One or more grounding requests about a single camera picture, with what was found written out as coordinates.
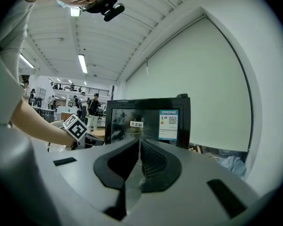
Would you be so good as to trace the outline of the person's left forearm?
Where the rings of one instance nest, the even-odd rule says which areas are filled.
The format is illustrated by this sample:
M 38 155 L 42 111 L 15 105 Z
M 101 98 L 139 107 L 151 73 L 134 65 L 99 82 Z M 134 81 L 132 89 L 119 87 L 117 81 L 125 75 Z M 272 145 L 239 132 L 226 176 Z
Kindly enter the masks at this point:
M 66 131 L 45 121 L 26 101 L 20 99 L 11 122 L 27 135 L 46 142 L 71 147 L 75 139 Z

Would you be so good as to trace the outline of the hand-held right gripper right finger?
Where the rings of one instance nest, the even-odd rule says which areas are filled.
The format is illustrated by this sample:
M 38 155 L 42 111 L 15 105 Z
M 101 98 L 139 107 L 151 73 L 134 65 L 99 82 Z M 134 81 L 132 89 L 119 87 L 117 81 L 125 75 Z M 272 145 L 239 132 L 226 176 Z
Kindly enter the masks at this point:
M 257 194 L 206 155 L 159 141 L 141 141 L 146 177 L 128 226 L 220 226 L 243 213 Z

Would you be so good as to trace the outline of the white roller blind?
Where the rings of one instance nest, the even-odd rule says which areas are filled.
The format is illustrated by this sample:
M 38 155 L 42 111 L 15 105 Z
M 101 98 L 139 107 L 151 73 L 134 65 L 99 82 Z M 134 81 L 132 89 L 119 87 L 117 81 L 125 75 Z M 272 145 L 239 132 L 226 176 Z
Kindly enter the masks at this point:
M 233 49 L 206 18 L 156 52 L 127 81 L 126 99 L 187 94 L 190 142 L 247 151 L 251 106 L 247 83 Z

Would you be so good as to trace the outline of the wooden table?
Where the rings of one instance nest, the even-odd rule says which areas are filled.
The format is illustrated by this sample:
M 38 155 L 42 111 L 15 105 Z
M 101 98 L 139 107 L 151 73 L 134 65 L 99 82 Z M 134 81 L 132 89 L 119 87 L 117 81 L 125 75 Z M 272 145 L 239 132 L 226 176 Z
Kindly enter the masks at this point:
M 104 130 L 96 130 L 96 131 L 92 131 L 91 134 L 94 137 L 97 137 L 99 139 L 102 139 L 103 141 L 105 140 L 105 131 Z

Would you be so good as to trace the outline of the black balcony railing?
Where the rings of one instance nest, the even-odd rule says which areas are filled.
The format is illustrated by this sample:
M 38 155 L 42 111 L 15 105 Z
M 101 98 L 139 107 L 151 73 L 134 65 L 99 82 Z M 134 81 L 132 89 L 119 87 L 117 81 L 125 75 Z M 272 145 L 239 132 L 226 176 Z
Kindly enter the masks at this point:
M 52 79 L 49 78 L 50 84 L 52 85 L 53 89 L 60 90 L 60 91 L 70 91 L 70 92 L 85 92 L 86 94 L 96 94 L 98 93 L 100 96 L 109 96 L 109 90 L 105 89 L 97 89 L 91 87 L 84 87 L 79 85 L 72 85 L 72 84 L 64 84 L 61 82 L 55 83 Z

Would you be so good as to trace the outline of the blue cloth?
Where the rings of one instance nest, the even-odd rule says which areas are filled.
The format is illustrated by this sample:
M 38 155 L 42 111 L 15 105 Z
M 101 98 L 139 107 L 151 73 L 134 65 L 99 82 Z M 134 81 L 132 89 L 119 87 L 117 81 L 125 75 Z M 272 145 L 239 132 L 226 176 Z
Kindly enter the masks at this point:
M 216 160 L 217 163 L 234 175 L 243 179 L 246 173 L 246 166 L 242 158 L 245 153 L 222 149 L 219 149 L 218 151 L 219 158 Z

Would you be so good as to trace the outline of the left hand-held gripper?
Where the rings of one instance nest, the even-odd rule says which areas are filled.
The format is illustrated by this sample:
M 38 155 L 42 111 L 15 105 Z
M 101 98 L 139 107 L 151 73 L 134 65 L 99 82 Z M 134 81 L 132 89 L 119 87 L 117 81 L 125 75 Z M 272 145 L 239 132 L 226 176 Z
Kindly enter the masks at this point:
M 90 133 L 86 125 L 74 114 L 63 122 L 62 130 L 66 131 L 74 140 L 67 147 L 93 147 L 104 145 L 104 140 Z

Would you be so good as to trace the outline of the person's grey shirt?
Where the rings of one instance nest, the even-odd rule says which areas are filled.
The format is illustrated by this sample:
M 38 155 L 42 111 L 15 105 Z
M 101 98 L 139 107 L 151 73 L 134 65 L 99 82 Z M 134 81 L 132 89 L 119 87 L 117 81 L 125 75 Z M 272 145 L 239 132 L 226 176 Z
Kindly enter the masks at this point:
M 17 0 L 0 27 L 0 125 L 7 124 L 19 103 L 23 89 L 18 64 L 27 37 L 27 22 L 35 2 Z

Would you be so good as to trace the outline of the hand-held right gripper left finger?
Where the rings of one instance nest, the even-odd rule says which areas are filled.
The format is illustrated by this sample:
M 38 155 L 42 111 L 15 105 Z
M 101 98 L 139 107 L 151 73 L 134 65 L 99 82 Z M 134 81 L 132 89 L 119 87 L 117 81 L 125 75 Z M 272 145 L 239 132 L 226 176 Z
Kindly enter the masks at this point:
M 140 226 L 140 211 L 126 213 L 125 182 L 111 171 L 108 156 L 139 153 L 138 139 L 89 149 L 49 153 L 45 144 L 32 141 L 34 162 L 46 202 L 36 210 L 41 226 Z

